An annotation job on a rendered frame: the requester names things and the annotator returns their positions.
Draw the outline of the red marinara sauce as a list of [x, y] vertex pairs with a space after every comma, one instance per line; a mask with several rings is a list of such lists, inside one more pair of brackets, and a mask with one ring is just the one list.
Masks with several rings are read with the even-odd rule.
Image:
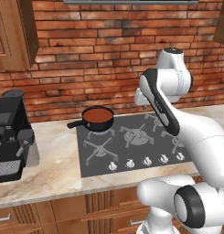
[[112, 113], [106, 109], [91, 109], [84, 113], [87, 122], [107, 122], [112, 118]]

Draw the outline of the wooden drawer front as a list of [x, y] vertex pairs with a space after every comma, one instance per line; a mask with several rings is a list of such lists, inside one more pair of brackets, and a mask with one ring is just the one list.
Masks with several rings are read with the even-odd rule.
[[139, 225], [131, 226], [132, 221], [145, 220], [148, 207], [142, 205], [136, 195], [136, 187], [113, 191], [113, 205], [118, 208], [112, 220], [112, 234], [135, 234]]
[[0, 208], [0, 218], [11, 213], [11, 220], [0, 223], [0, 234], [58, 234], [49, 201]]

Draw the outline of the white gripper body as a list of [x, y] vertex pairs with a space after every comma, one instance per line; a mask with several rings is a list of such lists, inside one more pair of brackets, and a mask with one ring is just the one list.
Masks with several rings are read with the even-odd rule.
[[146, 107], [149, 104], [149, 101], [145, 98], [143, 93], [139, 88], [136, 89], [135, 95], [134, 95], [134, 102], [137, 106], [143, 106]]

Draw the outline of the black coffee machine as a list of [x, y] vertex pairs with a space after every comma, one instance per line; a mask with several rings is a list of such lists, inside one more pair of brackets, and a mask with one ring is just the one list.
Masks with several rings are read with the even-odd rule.
[[0, 183], [19, 180], [25, 167], [39, 165], [35, 133], [22, 90], [0, 97]]

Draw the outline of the grey gas hob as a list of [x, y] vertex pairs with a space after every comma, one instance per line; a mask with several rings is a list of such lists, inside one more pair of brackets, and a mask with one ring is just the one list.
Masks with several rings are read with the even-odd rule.
[[[191, 160], [186, 147], [166, 131], [154, 113], [118, 116], [112, 128], [101, 133], [79, 126], [77, 138], [83, 177], [176, 165]], [[179, 152], [185, 157], [184, 161], [176, 159]], [[162, 154], [168, 158], [167, 164], [160, 161]], [[144, 164], [146, 157], [152, 161], [149, 166]], [[126, 166], [130, 159], [133, 159], [133, 168]], [[110, 162], [117, 165], [116, 170], [109, 169]]]

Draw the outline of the black saucepan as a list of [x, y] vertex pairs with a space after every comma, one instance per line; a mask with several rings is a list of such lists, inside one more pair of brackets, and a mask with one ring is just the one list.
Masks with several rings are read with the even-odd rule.
[[[87, 122], [84, 118], [83, 115], [86, 111], [91, 110], [91, 109], [106, 109], [112, 113], [112, 118], [107, 121], [107, 122]], [[82, 114], [81, 114], [82, 119], [80, 121], [75, 121], [75, 122], [69, 122], [67, 124], [67, 127], [69, 129], [72, 129], [77, 126], [84, 126], [86, 129], [92, 132], [104, 132], [108, 130], [109, 128], [112, 127], [113, 124], [113, 111], [110, 108], [104, 107], [104, 106], [91, 106], [87, 109], [85, 109]]]

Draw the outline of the wooden cupboard door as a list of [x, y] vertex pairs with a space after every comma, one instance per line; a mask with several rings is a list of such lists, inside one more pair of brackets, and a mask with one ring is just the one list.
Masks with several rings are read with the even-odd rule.
[[67, 197], [51, 201], [59, 234], [88, 234], [85, 196]]

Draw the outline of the wooden wall cupboard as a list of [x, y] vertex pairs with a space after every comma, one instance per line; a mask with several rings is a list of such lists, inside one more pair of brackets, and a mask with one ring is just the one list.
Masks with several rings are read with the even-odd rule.
[[213, 40], [224, 45], [224, 0], [220, 10], [219, 19]]
[[30, 69], [38, 48], [31, 0], [0, 0], [0, 71]]

